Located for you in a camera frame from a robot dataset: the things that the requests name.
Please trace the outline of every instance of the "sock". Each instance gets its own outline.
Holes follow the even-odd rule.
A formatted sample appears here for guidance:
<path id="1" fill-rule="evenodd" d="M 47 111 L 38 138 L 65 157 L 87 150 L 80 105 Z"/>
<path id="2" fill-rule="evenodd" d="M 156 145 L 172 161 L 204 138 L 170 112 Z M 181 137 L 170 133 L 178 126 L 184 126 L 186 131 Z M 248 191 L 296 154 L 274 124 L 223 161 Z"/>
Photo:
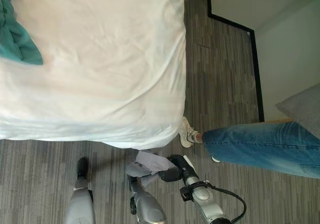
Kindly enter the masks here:
<path id="1" fill-rule="evenodd" d="M 199 134 L 199 132 L 197 132 L 197 131 L 189 133 L 188 136 L 186 137 L 186 139 L 192 143 L 202 143 L 200 140 L 197 139 L 197 134 Z"/>

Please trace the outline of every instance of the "black baseboard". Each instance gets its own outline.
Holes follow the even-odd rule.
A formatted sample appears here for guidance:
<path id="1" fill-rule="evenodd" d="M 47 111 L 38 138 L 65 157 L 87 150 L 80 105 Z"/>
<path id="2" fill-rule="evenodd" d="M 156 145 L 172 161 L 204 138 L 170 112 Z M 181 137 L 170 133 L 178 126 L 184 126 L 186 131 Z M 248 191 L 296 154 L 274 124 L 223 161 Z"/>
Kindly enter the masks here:
<path id="1" fill-rule="evenodd" d="M 258 105 L 258 115 L 259 115 L 259 121 L 264 122 L 265 121 L 265 115 L 264 115 L 264 106 L 262 102 L 262 92 L 261 92 L 261 83 L 260 83 L 260 73 L 259 73 L 259 66 L 258 66 L 258 54 L 256 49 L 256 37 L 255 37 L 255 31 L 251 28 L 245 27 L 239 23 L 233 22 L 229 19 L 220 17 L 218 15 L 215 15 L 212 13 L 211 10 L 211 0 L 207 0 L 207 9 L 208 9 L 208 17 L 213 18 L 217 21 L 226 23 L 228 25 L 232 25 L 234 27 L 243 29 L 250 34 L 250 40 L 251 40 L 251 50 L 252 50 L 252 58 L 253 58 L 253 69 L 254 69 L 254 78 L 255 78 L 255 90 L 256 90 L 256 99 L 257 99 L 257 105 Z"/>

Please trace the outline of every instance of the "silver metal part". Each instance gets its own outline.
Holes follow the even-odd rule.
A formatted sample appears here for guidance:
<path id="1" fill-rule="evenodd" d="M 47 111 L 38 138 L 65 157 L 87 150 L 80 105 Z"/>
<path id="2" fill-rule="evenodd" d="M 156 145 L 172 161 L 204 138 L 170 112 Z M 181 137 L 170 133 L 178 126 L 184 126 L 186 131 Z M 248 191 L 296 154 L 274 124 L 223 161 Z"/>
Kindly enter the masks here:
<path id="1" fill-rule="evenodd" d="M 79 178 L 76 181 L 63 223 L 96 224 L 94 207 L 86 179 Z"/>
<path id="2" fill-rule="evenodd" d="M 131 190 L 139 224 L 167 224 L 165 212 L 150 193 L 144 191 L 138 182 L 131 183 Z"/>
<path id="3" fill-rule="evenodd" d="M 199 182 L 197 177 L 189 177 L 186 180 L 185 185 L 189 186 L 196 182 Z M 218 218 L 228 219 L 220 206 L 215 203 L 211 189 L 197 187 L 193 190 L 192 196 L 193 202 L 196 208 L 201 212 L 201 216 L 205 223 L 211 224 Z"/>

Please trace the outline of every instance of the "green comforter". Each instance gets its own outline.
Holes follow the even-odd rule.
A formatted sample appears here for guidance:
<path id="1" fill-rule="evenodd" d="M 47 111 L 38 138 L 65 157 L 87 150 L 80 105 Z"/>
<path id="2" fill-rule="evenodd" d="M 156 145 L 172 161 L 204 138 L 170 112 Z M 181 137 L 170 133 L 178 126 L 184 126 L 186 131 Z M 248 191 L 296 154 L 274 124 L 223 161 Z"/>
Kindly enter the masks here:
<path id="1" fill-rule="evenodd" d="M 14 18 L 10 0 L 0 2 L 0 56 L 31 64 L 43 64 L 41 54 L 27 31 Z"/>

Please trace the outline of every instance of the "bed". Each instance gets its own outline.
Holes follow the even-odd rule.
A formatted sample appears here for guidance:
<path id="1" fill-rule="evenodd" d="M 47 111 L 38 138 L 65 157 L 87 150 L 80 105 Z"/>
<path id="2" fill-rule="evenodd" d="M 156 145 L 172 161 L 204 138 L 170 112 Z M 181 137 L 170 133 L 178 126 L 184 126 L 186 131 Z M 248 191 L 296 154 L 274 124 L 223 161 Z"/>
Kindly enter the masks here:
<path id="1" fill-rule="evenodd" d="M 43 65 L 0 58 L 0 139 L 168 144 L 184 112 L 184 0 L 11 0 Z"/>

